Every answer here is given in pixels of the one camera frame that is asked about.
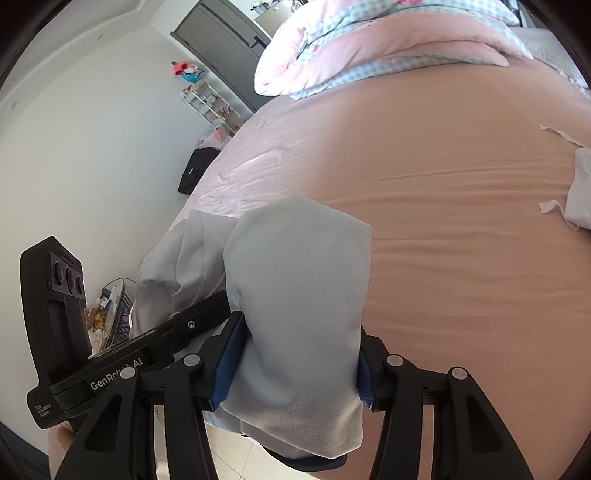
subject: white fabric scrap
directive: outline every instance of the white fabric scrap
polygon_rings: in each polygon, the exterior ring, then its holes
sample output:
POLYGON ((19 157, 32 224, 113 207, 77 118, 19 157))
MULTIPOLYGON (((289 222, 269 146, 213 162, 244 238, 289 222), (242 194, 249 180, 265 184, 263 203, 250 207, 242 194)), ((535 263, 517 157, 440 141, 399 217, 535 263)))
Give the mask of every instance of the white fabric scrap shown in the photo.
POLYGON ((539 203, 540 212, 548 213, 558 207, 564 221, 570 227, 575 230, 580 227, 591 230, 591 150, 566 132, 545 125, 540 125, 540 128, 554 131, 565 140, 580 147, 575 152, 574 180, 569 188, 566 205, 563 207, 556 200, 539 203))

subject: black bag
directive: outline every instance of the black bag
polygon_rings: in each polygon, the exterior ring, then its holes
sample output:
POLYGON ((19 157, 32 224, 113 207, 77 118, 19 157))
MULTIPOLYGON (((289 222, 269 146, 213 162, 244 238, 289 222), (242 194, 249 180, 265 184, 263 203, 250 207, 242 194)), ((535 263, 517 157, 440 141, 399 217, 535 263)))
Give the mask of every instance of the black bag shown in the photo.
POLYGON ((178 184, 178 192, 191 195, 208 166, 212 164, 219 153, 220 151, 213 147, 195 150, 181 177, 181 183, 178 184))

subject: black gripper frame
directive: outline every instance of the black gripper frame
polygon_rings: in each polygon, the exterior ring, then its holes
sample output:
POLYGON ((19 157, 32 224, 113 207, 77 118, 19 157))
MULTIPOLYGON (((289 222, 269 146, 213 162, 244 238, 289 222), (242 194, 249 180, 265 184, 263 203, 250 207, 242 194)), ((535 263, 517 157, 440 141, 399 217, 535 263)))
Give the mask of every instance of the black gripper frame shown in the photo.
POLYGON ((390 355, 363 328, 361 354, 372 373, 371 409, 385 412, 370 480, 417 479, 423 405, 434 407, 431 480, 533 480, 509 430, 464 368, 421 370, 390 355))
POLYGON ((198 355, 186 355, 159 370, 124 369, 91 409, 56 480, 157 480, 154 405, 165 407, 171 478, 218 480, 203 410, 215 407, 211 396, 216 367, 234 333, 245 340, 241 312, 233 312, 222 333, 208 338, 198 355))

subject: pink bed sheet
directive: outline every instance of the pink bed sheet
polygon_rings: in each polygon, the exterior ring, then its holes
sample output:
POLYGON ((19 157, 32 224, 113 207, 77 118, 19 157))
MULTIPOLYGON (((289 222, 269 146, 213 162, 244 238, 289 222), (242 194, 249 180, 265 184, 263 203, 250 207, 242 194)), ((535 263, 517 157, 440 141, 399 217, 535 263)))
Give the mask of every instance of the pink bed sheet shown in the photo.
MULTIPOLYGON (((535 478, 556 480, 591 429, 591 237, 540 214, 538 202, 566 199, 575 150, 540 124, 591 145, 591 102, 536 60, 280 97, 218 156, 177 221, 298 193, 369 223, 368 333, 420 368, 465 366, 535 478)), ((362 447, 319 476, 367 478, 380 424, 366 415, 362 447)))

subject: white tile floor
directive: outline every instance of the white tile floor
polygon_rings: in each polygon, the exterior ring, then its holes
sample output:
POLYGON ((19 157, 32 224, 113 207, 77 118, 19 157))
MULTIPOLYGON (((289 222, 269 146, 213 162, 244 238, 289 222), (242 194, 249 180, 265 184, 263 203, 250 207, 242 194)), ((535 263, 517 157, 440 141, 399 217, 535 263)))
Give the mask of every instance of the white tile floor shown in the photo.
MULTIPOLYGON (((165 460, 164 429, 156 424, 156 458, 158 479, 170 480, 165 460)), ((275 460, 259 444, 236 433, 207 426, 207 437, 213 453, 219 480, 312 480, 275 460)))

